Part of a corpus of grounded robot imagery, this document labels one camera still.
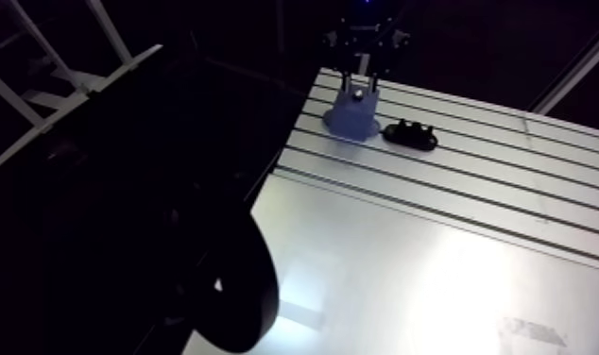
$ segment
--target metal surface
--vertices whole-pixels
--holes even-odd
[[[599,41],[589,50],[571,71],[546,94],[536,105],[533,112],[547,114],[557,103],[569,93],[599,62]]]
[[[277,176],[253,214],[282,306],[250,354],[599,355],[597,269]]]
[[[282,306],[251,353],[599,354],[599,131],[381,82],[382,127],[438,147],[355,142],[321,120],[339,85],[322,69],[252,211]]]

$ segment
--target white pole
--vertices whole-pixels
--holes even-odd
[[[110,44],[114,48],[116,55],[119,56],[119,59],[124,64],[129,64],[132,61],[132,55],[129,53],[126,44],[121,39],[119,32],[114,27],[110,16],[108,16],[108,12],[103,7],[101,0],[87,0],[88,8],[93,12],[96,20],[103,28],[103,31],[106,33]]]
[[[573,69],[536,105],[533,112],[547,114],[599,62],[599,41]]]
[[[44,52],[46,52],[46,54],[55,62],[57,67],[63,72],[63,75],[66,76],[68,81],[73,84],[75,89],[85,92],[86,90],[83,85],[73,77],[66,63],[61,59],[60,55],[57,53],[57,51],[55,51],[53,46],[50,45],[46,37],[43,36],[42,32],[40,32],[30,17],[28,17],[28,14],[26,14],[26,11],[24,11],[20,3],[18,3],[17,0],[9,0],[9,3],[13,6],[13,9],[22,21],[22,24],[28,33],[33,36],[35,41],[37,41],[37,43],[42,47]]]
[[[43,126],[43,118],[35,112],[17,93],[15,93],[9,85],[0,78],[0,96],[7,100],[18,112],[22,113],[24,118],[28,120],[34,127]]]

